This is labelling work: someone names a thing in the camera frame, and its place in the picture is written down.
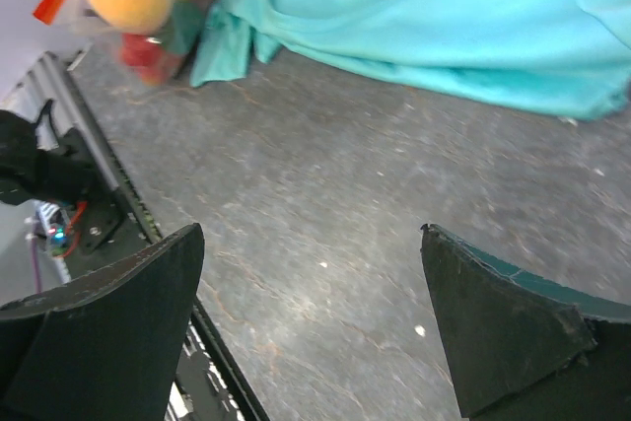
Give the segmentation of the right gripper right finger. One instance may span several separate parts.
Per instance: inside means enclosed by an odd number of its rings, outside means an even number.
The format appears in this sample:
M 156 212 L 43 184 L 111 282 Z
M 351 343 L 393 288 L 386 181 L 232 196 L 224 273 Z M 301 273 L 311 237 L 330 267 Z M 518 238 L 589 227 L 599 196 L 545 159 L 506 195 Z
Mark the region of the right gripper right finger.
M 629 306 L 527 272 L 438 225 L 422 232 L 461 417 L 629 419 Z

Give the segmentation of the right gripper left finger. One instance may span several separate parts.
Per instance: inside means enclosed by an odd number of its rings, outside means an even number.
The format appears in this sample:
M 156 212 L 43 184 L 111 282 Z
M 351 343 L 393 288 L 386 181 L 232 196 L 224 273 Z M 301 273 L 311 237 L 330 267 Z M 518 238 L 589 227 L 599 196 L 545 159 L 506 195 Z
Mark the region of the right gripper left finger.
M 2 419 L 164 419 L 203 255 L 187 225 L 2 306 Z

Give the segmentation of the clear zip top bag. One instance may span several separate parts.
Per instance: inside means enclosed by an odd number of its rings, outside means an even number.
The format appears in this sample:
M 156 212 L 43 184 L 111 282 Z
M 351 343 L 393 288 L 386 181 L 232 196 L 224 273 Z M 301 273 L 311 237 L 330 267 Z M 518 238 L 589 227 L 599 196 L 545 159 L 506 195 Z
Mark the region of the clear zip top bag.
M 176 76 L 216 0 L 40 0 L 34 17 L 107 51 L 142 87 Z

